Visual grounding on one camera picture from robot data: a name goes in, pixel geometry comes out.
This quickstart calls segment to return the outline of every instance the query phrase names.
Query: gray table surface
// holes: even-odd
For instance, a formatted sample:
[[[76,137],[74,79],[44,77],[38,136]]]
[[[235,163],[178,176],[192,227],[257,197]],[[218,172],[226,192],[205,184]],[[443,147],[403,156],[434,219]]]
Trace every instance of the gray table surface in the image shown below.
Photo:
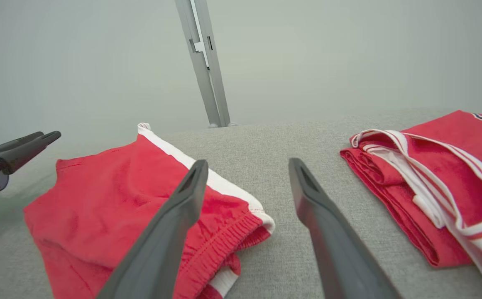
[[[241,125],[160,135],[187,155],[207,159],[210,168],[258,198],[276,221],[269,240],[239,253],[242,274],[226,298],[323,297],[309,232],[294,212],[289,157],[301,158],[311,169],[405,298],[482,298],[482,277],[475,267],[430,267],[339,156],[339,150],[348,146],[348,138],[361,130],[401,130],[448,112],[414,109],[328,115],[324,122]],[[0,193],[0,299],[52,297],[22,208],[54,185],[56,159],[120,145],[114,137],[70,147],[63,136],[11,176],[9,186]]]

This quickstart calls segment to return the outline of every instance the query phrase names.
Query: folded red jersey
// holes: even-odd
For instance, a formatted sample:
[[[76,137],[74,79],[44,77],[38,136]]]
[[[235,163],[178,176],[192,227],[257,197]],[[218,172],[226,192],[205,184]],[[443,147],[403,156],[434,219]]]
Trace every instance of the folded red jersey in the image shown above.
[[[127,146],[57,161],[55,186],[24,209],[55,298],[94,298],[193,163],[146,123]],[[235,252],[274,229],[246,191],[212,170],[207,186],[187,234],[177,299],[223,298],[240,274]]]
[[[399,131],[369,129],[341,151],[427,261],[482,273],[482,114],[456,111]]]

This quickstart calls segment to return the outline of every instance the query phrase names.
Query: folded clothing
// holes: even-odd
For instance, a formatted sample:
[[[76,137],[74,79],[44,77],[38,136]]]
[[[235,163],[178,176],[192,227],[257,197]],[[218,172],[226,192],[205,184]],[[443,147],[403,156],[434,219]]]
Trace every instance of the folded clothing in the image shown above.
[[[482,273],[482,114],[459,110],[350,141],[341,156],[429,263],[473,261]]]
[[[55,298],[94,298],[194,162],[147,123],[129,145],[57,161],[55,186],[24,208]],[[173,298],[223,298],[240,274],[235,252],[274,226],[256,198],[209,170]]]

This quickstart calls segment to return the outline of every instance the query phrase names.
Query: white panel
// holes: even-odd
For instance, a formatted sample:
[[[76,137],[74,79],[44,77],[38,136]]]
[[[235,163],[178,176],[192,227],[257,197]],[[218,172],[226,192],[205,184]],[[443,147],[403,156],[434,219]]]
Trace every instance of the white panel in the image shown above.
[[[482,1],[207,1],[233,122],[482,112]]]
[[[0,142],[129,142],[139,122],[208,126],[174,0],[0,0]]]

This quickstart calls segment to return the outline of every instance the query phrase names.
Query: gray carpet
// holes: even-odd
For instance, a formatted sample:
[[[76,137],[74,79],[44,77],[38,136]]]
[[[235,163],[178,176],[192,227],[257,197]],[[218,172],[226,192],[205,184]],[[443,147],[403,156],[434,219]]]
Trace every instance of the gray carpet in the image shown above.
[[[401,110],[387,115],[337,116],[322,123],[245,125],[161,136],[187,155],[207,159],[218,174],[258,198],[276,221],[269,240],[239,253],[242,274],[227,298],[323,297],[309,233],[294,212],[289,157],[301,158],[311,169],[405,298],[482,298],[482,278],[475,267],[430,267],[381,202],[339,157],[339,150],[358,131],[372,127],[400,130],[448,112]],[[55,159],[118,145],[122,144],[115,138],[67,148],[62,137],[12,176],[10,186],[0,193],[0,298],[51,297],[43,262],[21,209],[53,186]]]

